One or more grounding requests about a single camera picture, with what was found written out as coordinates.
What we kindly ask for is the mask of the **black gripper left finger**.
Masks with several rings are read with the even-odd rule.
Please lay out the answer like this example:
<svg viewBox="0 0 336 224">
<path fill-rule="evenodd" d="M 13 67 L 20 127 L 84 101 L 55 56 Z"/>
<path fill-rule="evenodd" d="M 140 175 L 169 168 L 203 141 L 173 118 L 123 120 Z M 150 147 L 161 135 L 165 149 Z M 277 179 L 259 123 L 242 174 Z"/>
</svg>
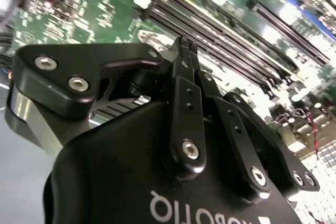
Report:
<svg viewBox="0 0 336 224">
<path fill-rule="evenodd" d="M 14 58 L 7 121 L 55 156 L 75 137 L 161 103 L 165 164 L 200 173 L 206 150 L 191 43 L 181 37 L 164 52 L 147 44 L 25 46 Z"/>
</svg>

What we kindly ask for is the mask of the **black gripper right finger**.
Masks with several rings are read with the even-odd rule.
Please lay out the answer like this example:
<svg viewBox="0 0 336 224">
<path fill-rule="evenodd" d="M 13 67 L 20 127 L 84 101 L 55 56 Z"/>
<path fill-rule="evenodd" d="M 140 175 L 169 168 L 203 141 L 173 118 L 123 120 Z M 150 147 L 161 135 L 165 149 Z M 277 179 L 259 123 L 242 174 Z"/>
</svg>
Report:
<svg viewBox="0 0 336 224">
<path fill-rule="evenodd" d="M 198 46 L 190 44 L 191 62 L 205 107 L 224 135 L 234 183 L 244 198 L 269 198 L 272 186 L 289 198 L 300 191 L 317 192 L 320 185 L 277 133 L 237 94 L 222 96 L 212 77 L 201 70 Z"/>
</svg>

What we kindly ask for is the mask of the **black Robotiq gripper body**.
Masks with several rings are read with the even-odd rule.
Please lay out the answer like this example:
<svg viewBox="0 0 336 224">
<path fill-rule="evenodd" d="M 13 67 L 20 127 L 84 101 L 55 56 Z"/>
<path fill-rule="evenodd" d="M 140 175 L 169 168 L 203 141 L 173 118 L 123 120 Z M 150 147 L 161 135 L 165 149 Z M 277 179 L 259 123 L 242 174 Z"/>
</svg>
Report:
<svg viewBox="0 0 336 224">
<path fill-rule="evenodd" d="M 224 135 L 206 123 L 206 166 L 186 179 L 164 164 L 161 103 L 148 104 L 70 141 L 44 189 L 45 223 L 299 223 L 275 186 L 244 198 Z"/>
</svg>

